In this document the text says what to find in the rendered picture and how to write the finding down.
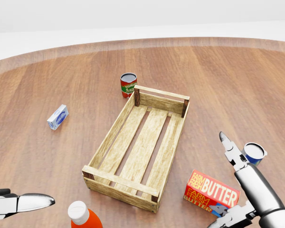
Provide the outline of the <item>blue tin with silver lid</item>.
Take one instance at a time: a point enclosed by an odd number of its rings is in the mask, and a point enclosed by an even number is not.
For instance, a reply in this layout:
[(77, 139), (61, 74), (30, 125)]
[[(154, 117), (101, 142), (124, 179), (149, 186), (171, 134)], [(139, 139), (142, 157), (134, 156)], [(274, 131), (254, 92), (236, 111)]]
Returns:
[(267, 151), (255, 142), (246, 143), (242, 153), (246, 159), (255, 166), (257, 166), (267, 156)]

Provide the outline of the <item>orange bottle with white cap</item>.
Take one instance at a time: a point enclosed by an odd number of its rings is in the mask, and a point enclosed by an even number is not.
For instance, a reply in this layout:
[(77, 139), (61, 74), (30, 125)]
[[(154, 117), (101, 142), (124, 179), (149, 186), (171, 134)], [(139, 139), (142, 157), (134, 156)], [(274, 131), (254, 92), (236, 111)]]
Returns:
[(100, 218), (82, 201), (74, 201), (68, 207), (71, 228), (103, 228)]

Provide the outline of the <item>red butter box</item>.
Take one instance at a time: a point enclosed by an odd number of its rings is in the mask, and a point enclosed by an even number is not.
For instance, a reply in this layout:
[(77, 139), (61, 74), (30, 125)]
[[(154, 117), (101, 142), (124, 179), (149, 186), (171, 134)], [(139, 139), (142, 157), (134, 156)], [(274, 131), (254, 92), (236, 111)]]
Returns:
[(240, 191), (198, 170), (193, 170), (183, 198), (207, 212), (223, 217), (238, 203)]

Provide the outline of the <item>silver and black right hand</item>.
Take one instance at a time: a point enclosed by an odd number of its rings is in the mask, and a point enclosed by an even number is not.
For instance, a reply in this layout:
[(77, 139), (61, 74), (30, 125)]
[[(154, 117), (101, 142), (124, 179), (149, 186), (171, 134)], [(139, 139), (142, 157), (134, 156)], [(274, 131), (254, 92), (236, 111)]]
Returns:
[(217, 218), (207, 228), (244, 228), (252, 219), (285, 206), (257, 166), (250, 163), (233, 141), (223, 132), (219, 133), (220, 141), (225, 148), (225, 156), (235, 170), (235, 177), (247, 197), (244, 206), (236, 205), (223, 217)]

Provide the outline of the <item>small white and blue box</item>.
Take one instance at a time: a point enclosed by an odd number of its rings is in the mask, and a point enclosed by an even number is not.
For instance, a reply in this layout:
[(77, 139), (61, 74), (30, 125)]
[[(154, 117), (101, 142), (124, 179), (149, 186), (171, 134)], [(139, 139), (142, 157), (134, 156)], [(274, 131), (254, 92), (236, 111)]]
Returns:
[(48, 119), (47, 123), (52, 130), (56, 130), (69, 115), (67, 106), (62, 104)]

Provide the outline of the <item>wooden slat tray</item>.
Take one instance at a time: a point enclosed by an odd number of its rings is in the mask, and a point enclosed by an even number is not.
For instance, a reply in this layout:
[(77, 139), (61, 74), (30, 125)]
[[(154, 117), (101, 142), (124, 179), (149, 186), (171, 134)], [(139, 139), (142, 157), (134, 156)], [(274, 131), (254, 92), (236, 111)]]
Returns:
[(156, 213), (190, 105), (185, 95), (137, 85), (88, 165), (87, 187)]

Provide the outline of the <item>red tomato sauce can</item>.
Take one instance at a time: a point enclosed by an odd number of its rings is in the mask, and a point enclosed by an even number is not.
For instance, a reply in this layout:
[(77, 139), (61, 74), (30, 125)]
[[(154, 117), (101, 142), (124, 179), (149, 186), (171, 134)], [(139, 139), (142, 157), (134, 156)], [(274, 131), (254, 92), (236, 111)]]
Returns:
[(134, 73), (125, 73), (120, 77), (121, 90), (124, 98), (129, 98), (134, 92), (134, 86), (137, 84), (137, 76)]

